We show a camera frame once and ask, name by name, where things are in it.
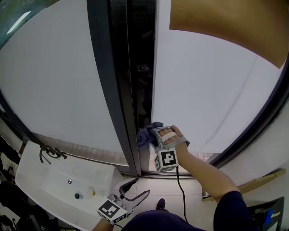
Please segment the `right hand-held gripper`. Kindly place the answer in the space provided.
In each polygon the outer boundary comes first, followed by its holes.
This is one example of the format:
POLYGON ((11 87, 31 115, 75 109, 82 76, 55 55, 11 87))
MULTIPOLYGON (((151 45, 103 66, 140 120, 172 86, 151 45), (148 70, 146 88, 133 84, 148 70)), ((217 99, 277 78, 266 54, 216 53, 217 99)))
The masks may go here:
POLYGON ((156 140, 151 143, 151 146, 156 153, 154 158, 156 171, 157 173, 163 173, 172 171, 178 166, 175 147, 183 142, 189 146, 190 142, 184 136, 178 136, 175 131, 168 132, 164 136, 161 136, 159 131, 161 131, 161 129, 150 130, 150 134, 156 138, 156 140))

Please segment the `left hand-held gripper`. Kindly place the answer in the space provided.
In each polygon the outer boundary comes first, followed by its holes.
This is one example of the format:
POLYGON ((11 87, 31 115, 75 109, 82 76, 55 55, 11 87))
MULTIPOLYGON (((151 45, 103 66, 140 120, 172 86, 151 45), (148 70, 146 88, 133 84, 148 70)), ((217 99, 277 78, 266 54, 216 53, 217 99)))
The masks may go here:
POLYGON ((112 192, 103 197, 97 205, 97 212, 101 218, 109 224, 116 224, 119 221, 132 215, 134 209, 142 203, 150 194, 150 190, 144 191, 136 197, 125 197, 138 177, 125 179, 115 185, 112 192))

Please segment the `person's right hand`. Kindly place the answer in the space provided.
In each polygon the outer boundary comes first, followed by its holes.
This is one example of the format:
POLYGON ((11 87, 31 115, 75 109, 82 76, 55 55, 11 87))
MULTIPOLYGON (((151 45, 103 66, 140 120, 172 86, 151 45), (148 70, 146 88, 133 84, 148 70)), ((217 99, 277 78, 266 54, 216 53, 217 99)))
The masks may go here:
POLYGON ((165 145, 167 145, 167 144, 169 144, 169 143, 172 143, 172 142, 174 142, 174 141, 176 141, 176 140, 179 140, 181 137, 183 137, 183 134, 181 133, 181 131, 179 130, 179 128, 176 127, 176 126, 174 126, 174 125, 172 125, 171 127, 166 128, 166 129, 160 130, 160 131, 158 132, 158 134, 159 134, 161 137, 163 137, 163 136, 166 137, 166 139, 163 141, 165 145), (172 132, 175 132, 176 135, 174 135, 174 136, 172 136, 172 137, 169 138, 166 134, 172 133, 172 132))

